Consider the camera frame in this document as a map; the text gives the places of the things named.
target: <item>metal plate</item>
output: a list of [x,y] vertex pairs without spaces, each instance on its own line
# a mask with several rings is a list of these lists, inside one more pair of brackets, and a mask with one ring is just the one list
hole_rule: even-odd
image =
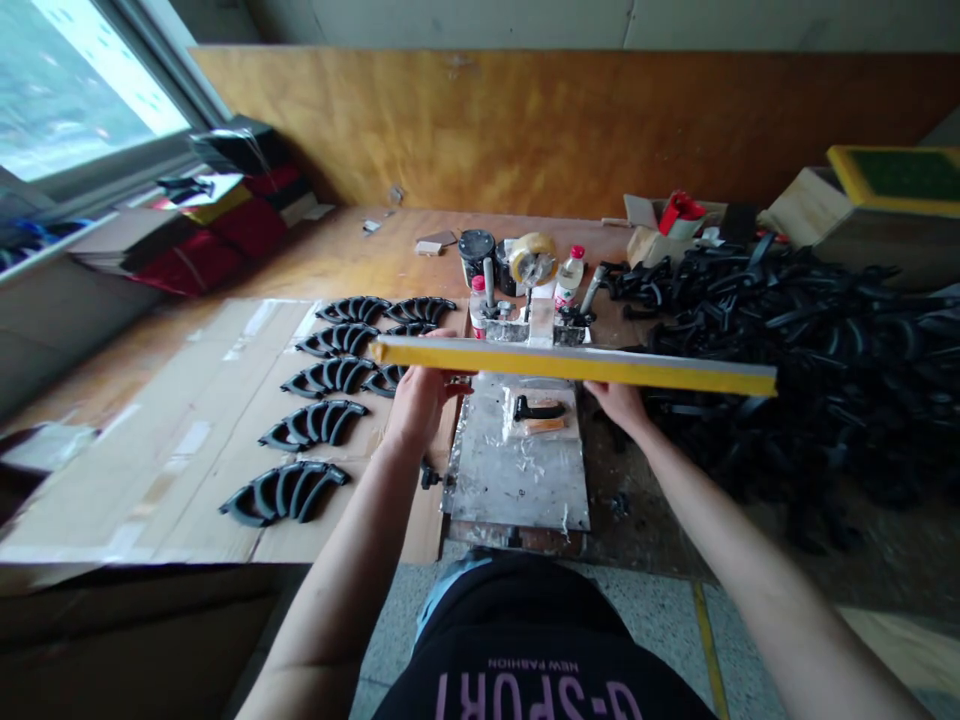
[[[572,404],[564,437],[505,437],[505,388],[556,389]],[[453,520],[589,531],[575,385],[566,380],[484,373],[463,404],[451,460]]]

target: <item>forearm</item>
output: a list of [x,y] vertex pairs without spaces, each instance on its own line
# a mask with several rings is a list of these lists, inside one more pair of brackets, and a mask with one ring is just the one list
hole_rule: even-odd
[[822,597],[809,579],[656,426],[629,430],[687,535],[738,605],[776,600],[809,607]]
[[628,432],[727,591],[793,718],[926,717],[819,589],[649,421]]
[[400,558],[421,455],[387,440],[294,598],[264,667],[359,666]]

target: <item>hand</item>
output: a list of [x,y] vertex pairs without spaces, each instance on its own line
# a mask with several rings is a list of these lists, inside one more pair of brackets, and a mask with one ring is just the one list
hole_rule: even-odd
[[[456,337],[453,330],[441,329],[424,337]],[[447,400],[470,395],[473,388],[449,383],[451,378],[468,375],[456,370],[411,367],[397,385],[393,409],[385,437],[397,440],[418,452],[425,451],[440,427],[440,414]]]
[[639,388],[590,380],[585,381],[583,386],[597,399],[610,419],[628,433],[643,432],[651,426],[643,400],[640,399]]

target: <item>wooden table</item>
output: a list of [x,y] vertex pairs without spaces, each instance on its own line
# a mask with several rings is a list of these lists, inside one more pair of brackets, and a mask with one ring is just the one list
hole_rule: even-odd
[[[320,223],[304,222],[291,231],[285,247],[231,286],[200,300],[171,300],[139,320],[99,354],[82,364],[46,395],[25,408],[6,430],[44,421],[97,427],[107,425],[180,349],[187,336],[211,321],[226,298],[314,299],[357,294],[384,297],[440,295],[462,297],[463,275],[455,247],[436,258],[418,258],[418,238],[443,230],[484,228],[497,238],[533,230],[552,234],[561,253],[573,244],[586,247],[586,259],[624,259],[630,231],[596,221],[484,215],[427,210],[345,208]],[[382,222],[364,237],[365,218]],[[601,293],[595,342],[629,345],[638,326],[619,321],[619,305]],[[585,407],[589,418],[592,400]],[[593,532],[559,533],[479,523],[450,523],[451,537],[513,544],[531,550],[579,557],[589,562],[712,581],[709,570],[680,530],[646,460],[632,444],[622,454],[602,424],[584,423],[584,455]],[[628,514],[614,510],[626,498]],[[960,524],[947,508],[924,507],[908,514],[881,511],[860,495],[843,498],[850,518],[864,533],[864,547],[843,555],[797,561],[839,604],[910,612],[960,620],[960,574],[955,572]],[[773,535],[782,518],[771,507],[748,509]]]

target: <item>yellow frame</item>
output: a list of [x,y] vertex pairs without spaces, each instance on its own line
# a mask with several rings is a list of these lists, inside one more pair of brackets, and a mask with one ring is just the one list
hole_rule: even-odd
[[956,167],[960,167],[960,148],[955,147],[891,147],[872,145],[834,145],[827,150],[827,158],[833,165],[847,197],[857,207],[869,210],[912,213],[915,215],[940,215],[960,217],[960,202],[951,200],[922,200],[919,198],[891,198],[877,195],[870,189],[870,183],[860,172],[859,166],[850,155],[851,150],[869,150],[872,152],[915,152],[938,153],[945,155]]
[[519,343],[384,335],[371,345],[371,351],[381,365],[422,365],[737,395],[777,394],[777,370],[766,365],[595,348],[536,348]]

